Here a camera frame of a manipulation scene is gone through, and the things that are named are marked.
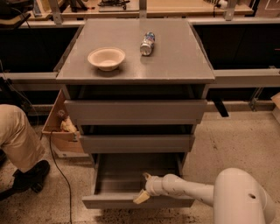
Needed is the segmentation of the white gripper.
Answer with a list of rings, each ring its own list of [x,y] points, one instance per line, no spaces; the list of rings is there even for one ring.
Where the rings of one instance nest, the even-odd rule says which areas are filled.
[[[140,193],[133,199],[137,205],[145,202],[150,196],[166,195],[166,190],[163,188],[163,179],[159,176],[151,176],[148,172],[143,173],[146,179],[145,190],[142,189]]]

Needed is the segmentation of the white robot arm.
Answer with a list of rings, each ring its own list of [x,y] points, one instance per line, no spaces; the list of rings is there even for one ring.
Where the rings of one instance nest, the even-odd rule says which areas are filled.
[[[271,224],[276,205],[264,188],[247,172],[227,168],[213,185],[186,181],[174,174],[143,175],[145,188],[133,199],[141,204],[151,196],[192,197],[213,209],[214,224]]]

